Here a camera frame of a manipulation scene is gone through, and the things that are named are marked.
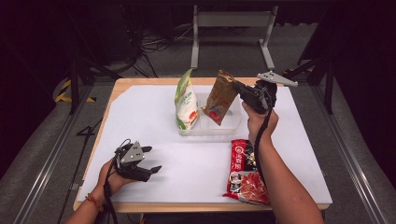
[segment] bracelet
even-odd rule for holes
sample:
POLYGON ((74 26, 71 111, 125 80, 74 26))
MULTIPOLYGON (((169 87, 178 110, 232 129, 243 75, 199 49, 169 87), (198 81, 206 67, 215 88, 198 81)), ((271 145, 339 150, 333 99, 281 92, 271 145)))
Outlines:
POLYGON ((94 203, 95 206, 98 208, 99 212, 103 212, 103 206, 100 205, 90 193, 88 193, 88 196, 85 196, 85 199, 87 199, 88 202, 94 203))

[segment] white tabletop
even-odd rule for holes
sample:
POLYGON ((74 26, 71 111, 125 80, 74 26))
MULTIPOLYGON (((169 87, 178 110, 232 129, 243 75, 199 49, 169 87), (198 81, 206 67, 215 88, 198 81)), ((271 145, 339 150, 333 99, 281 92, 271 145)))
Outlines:
MULTIPOLYGON (((210 92, 211 87, 194 89, 210 92)), ((94 188, 100 168, 115 149, 131 139, 152 147, 139 166, 163 168, 146 183, 123 187, 112 196, 114 203, 239 203, 222 194, 230 172, 231 140, 248 138, 247 114, 241 107, 242 121, 235 135, 181 136, 175 122, 175 91, 175 85, 132 86, 111 104, 78 202, 94 188)), ((279 87, 276 98, 276 150, 316 203, 332 203, 289 88, 279 87)))

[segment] black strap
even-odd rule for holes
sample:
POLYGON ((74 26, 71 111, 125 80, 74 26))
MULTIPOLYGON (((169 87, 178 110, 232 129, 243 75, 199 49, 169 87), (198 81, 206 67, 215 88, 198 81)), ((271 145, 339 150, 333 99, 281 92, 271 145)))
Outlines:
POLYGON ((264 175, 262 174, 262 166, 260 163, 260 157, 259 157, 259 145, 260 145, 260 139, 262 138, 262 134, 264 133, 265 129, 268 127, 268 122, 270 121, 272 113, 272 107, 269 108, 267 116, 265 116, 264 121, 262 122, 262 126, 259 129, 259 132, 257 133, 256 136, 256 142, 254 143, 254 158, 256 160, 256 167, 257 170, 259 171, 260 177, 262 178, 262 182, 265 185, 265 179, 264 175))

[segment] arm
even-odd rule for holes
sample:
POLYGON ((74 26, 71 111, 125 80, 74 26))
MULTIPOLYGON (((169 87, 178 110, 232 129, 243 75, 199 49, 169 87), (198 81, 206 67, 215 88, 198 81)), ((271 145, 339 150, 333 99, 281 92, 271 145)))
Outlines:
MULTIPOLYGON (((106 175, 108 168, 111 165, 111 161, 106 162, 99 173, 98 183, 96 187, 92 190, 91 196, 98 202, 99 205, 103 205, 106 203, 105 193, 103 185, 105 184, 106 175)), ((112 168, 111 173, 113 173, 110 178, 108 179, 111 187, 111 194, 117 193, 124 185, 134 182, 131 179, 125 179, 118 175, 114 168, 112 168)), ((91 224, 94 223, 96 217, 99 213, 99 209, 93 202, 89 202, 88 200, 84 200, 84 202, 78 207, 75 213, 67 219, 65 223, 78 223, 78 224, 91 224)))
MULTIPOLYGON (((248 138, 254 143, 265 116, 256 113, 245 103, 242 105, 249 117, 248 138)), ((277 121, 278 116, 273 111, 259 146, 262 173, 276 219, 279 223, 323 223, 318 206, 274 148, 271 135, 277 121)))

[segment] food package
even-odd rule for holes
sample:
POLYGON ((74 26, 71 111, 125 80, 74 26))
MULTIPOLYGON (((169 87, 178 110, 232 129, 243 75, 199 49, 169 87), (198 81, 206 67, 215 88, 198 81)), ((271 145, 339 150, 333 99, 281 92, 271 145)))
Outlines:
POLYGON ((232 141, 231 170, 223 196, 244 203, 270 203, 267 187, 256 167, 253 146, 246 139, 232 141))
POLYGON ((175 94, 177 127, 181 130, 191 129, 199 116, 198 100, 190 80, 191 71, 181 77, 175 94))
POLYGON ((238 94, 233 89, 234 78, 229 73, 219 70, 212 91, 203 106, 204 113, 213 119, 219 126, 230 108, 235 96, 238 94))

